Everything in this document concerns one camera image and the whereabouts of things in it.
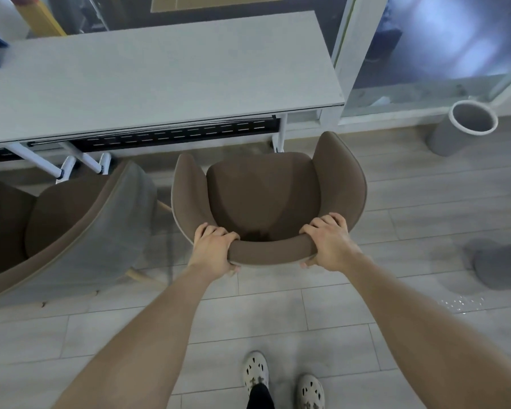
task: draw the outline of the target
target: brown upholstered chair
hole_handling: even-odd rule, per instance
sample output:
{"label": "brown upholstered chair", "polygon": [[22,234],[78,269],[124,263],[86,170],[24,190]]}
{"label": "brown upholstered chair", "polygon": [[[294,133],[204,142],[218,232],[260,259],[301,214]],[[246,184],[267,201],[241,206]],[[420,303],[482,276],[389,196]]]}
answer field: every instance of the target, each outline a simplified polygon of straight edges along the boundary
{"label": "brown upholstered chair", "polygon": [[193,243],[208,222],[235,231],[229,260],[263,266],[297,262],[316,254],[299,235],[314,217],[337,212],[354,228],[365,206],[363,171],[334,132],[324,132],[314,157],[287,152],[239,156],[213,164],[206,175],[190,154],[181,154],[172,187],[172,211]]}
{"label": "brown upholstered chair", "polygon": [[34,197],[0,182],[0,306],[113,284],[151,235],[156,190],[132,162]]}

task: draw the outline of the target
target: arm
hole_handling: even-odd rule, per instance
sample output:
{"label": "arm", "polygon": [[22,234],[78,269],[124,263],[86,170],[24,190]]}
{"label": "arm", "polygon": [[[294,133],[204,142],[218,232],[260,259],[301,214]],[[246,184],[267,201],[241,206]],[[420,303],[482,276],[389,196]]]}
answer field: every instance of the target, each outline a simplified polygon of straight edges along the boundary
{"label": "arm", "polygon": [[230,270],[237,233],[203,224],[177,280],[120,331],[56,402],[69,408],[166,408],[180,373],[193,316],[209,284]]}
{"label": "arm", "polygon": [[392,355],[429,408],[511,408],[511,359],[446,309],[397,280],[350,239],[339,214],[301,232],[318,248],[313,260],[343,273],[358,290]]}

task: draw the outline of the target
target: chair seat cushion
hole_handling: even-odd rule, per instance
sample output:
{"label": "chair seat cushion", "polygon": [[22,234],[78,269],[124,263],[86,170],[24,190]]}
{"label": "chair seat cushion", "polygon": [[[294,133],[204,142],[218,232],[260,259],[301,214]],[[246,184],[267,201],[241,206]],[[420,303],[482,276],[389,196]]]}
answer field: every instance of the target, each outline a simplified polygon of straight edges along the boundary
{"label": "chair seat cushion", "polygon": [[109,176],[70,179],[47,188],[38,197],[25,232],[28,257],[48,247],[88,212]]}
{"label": "chair seat cushion", "polygon": [[216,223],[243,241],[292,238],[320,211],[318,177],[304,153],[230,158],[212,165],[206,178]]}

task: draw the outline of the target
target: gray tile floor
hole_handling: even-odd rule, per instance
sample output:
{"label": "gray tile floor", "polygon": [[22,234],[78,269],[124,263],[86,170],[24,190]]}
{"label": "gray tile floor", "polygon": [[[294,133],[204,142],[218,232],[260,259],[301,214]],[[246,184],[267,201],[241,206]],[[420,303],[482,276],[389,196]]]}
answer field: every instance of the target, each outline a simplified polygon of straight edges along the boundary
{"label": "gray tile floor", "polygon": [[[369,181],[367,210],[353,238],[403,282],[511,355],[511,291],[486,289],[470,269],[474,250],[511,243],[511,121],[504,119],[494,137],[449,158],[426,150],[422,130],[344,136]],[[310,153],[314,144],[289,141],[286,150]],[[198,151],[197,157],[210,164],[235,149]],[[157,156],[140,161],[166,200],[171,171],[159,169],[170,163],[159,165]],[[156,218],[154,231],[137,266],[170,283],[190,246],[170,216]],[[98,295],[0,309],[0,408],[48,408],[90,357],[158,294],[123,278]],[[254,349],[269,361],[279,408],[292,406],[295,378],[303,372],[321,379],[329,409],[422,407],[347,279],[287,265],[245,268],[211,285],[195,316],[169,408],[245,407],[239,370]]]}

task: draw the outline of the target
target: gray plant pot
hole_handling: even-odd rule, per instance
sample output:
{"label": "gray plant pot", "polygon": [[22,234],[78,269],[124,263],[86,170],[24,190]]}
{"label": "gray plant pot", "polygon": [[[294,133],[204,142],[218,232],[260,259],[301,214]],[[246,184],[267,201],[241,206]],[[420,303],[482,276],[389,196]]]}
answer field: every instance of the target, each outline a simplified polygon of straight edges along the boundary
{"label": "gray plant pot", "polygon": [[433,153],[450,156],[494,132],[497,123],[496,113],[487,105],[461,100],[452,105],[447,116],[428,136],[426,144]]}
{"label": "gray plant pot", "polygon": [[475,274],[491,289],[511,289],[511,245],[479,251],[474,259]]}

